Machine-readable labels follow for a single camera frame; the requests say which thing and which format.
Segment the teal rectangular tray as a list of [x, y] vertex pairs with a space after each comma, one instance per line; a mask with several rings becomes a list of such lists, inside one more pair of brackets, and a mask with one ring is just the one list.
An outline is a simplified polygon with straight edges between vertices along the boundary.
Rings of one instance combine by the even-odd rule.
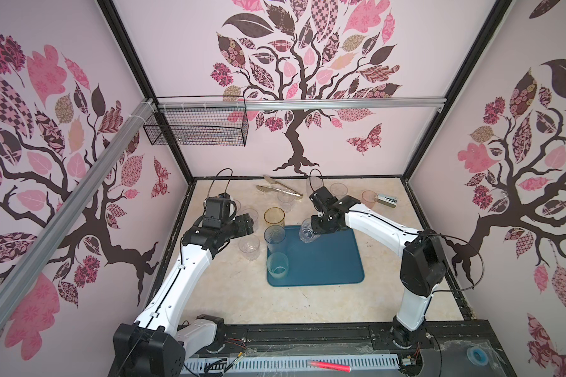
[[365, 273], [355, 234], [351, 230], [320, 236], [312, 243], [300, 240], [300, 226], [286, 226], [289, 272], [267, 282], [272, 287], [358, 284]]

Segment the blue tape roll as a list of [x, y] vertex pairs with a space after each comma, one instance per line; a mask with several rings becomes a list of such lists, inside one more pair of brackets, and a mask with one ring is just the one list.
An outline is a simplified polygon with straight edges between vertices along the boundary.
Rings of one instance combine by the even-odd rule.
[[480, 347], [470, 347], [466, 351], [469, 362], [478, 367], [484, 367], [489, 364], [487, 353]]

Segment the amber yellow tall glass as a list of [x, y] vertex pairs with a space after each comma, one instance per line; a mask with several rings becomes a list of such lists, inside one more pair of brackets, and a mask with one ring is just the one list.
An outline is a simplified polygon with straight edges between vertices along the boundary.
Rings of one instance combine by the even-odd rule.
[[264, 221], [267, 226], [285, 226], [286, 213], [280, 207], [271, 207], [264, 212]]

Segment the grey blue plastic cup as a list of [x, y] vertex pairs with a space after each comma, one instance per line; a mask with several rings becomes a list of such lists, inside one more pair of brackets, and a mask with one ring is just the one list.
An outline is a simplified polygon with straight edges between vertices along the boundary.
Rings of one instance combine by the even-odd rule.
[[286, 229], [283, 226], [269, 226], [264, 232], [264, 240], [267, 243], [267, 254], [286, 253], [287, 238]]

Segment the metal serving tongs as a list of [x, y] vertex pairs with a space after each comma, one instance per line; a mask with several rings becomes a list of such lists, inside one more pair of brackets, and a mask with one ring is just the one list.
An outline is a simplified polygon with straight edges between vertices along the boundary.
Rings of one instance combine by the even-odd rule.
[[302, 199], [303, 193], [296, 191], [294, 188], [291, 188], [282, 182], [265, 175], [263, 176], [264, 180], [267, 182], [267, 185], [256, 185], [256, 188], [263, 192], [263, 193], [283, 193], [288, 196], [294, 196], [295, 198]]

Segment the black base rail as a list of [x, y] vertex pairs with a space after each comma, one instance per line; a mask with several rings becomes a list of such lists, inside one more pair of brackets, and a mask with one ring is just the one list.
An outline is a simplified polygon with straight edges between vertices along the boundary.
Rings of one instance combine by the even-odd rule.
[[[270, 356], [330, 356], [394, 354], [399, 370], [338, 372], [269, 372], [266, 375], [235, 373], [228, 376], [513, 376], [515, 370], [491, 325], [485, 320], [433, 321], [424, 325], [418, 342], [408, 349], [391, 339], [391, 323], [332, 323], [293, 325], [228, 325], [223, 320], [223, 342], [199, 350], [191, 358], [234, 358]], [[478, 367], [466, 356], [470, 347], [482, 348], [489, 364]], [[209, 365], [200, 375], [209, 374]]]

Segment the white stapler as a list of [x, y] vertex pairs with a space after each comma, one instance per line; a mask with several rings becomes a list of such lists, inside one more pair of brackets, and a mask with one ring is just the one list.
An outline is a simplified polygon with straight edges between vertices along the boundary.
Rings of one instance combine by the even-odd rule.
[[377, 201], [383, 205], [396, 208], [398, 205], [398, 199], [394, 196], [388, 196], [385, 194], [378, 193], [377, 194]]

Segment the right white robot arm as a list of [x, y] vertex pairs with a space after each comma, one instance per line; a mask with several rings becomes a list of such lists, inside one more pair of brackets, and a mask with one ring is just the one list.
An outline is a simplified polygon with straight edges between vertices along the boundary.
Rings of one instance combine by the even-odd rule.
[[447, 274], [440, 235], [431, 229], [403, 226], [369, 209], [352, 196], [336, 198], [321, 187], [310, 195], [317, 215], [311, 227], [319, 235], [352, 229], [382, 243], [401, 258], [399, 279], [404, 286], [402, 302], [391, 326], [391, 339], [402, 349], [418, 342], [427, 310], [436, 289]]

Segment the pink marker pen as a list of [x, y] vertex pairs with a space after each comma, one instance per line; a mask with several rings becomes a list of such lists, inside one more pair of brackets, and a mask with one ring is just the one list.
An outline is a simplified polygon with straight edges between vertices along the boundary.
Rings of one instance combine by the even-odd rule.
[[349, 365], [333, 364], [324, 361], [308, 361], [308, 365], [316, 369], [332, 370], [332, 371], [347, 372], [347, 373], [350, 373], [352, 371], [352, 367]]

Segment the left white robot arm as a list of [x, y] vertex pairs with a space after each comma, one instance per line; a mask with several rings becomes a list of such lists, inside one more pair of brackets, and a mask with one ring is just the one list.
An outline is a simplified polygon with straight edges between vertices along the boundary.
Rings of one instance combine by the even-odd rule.
[[178, 376], [187, 359], [223, 342], [223, 319], [201, 315], [181, 327], [182, 313], [202, 273], [233, 239], [253, 234], [254, 221], [238, 215], [228, 193], [204, 201], [203, 214], [180, 240], [175, 266], [146, 308], [113, 336], [111, 376]]

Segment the clear glass back tall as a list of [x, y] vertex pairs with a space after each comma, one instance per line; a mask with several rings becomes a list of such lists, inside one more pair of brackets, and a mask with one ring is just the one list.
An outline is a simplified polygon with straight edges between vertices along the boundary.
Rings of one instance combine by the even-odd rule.
[[310, 176], [306, 180], [307, 197], [310, 197], [314, 191], [320, 189], [324, 185], [324, 181], [319, 176]]

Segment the green plastic cup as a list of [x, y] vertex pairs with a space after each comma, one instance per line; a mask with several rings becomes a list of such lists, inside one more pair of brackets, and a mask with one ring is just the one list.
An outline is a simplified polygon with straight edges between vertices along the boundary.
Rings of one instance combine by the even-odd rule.
[[285, 253], [272, 253], [267, 259], [267, 271], [274, 279], [281, 279], [289, 272], [289, 258]]

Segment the pink plastic cup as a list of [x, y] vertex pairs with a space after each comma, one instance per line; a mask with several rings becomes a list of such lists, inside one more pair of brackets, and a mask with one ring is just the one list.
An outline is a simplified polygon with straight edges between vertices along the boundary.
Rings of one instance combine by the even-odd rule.
[[367, 206], [369, 209], [373, 209], [377, 204], [378, 195], [372, 190], [363, 191], [361, 196], [361, 203]]

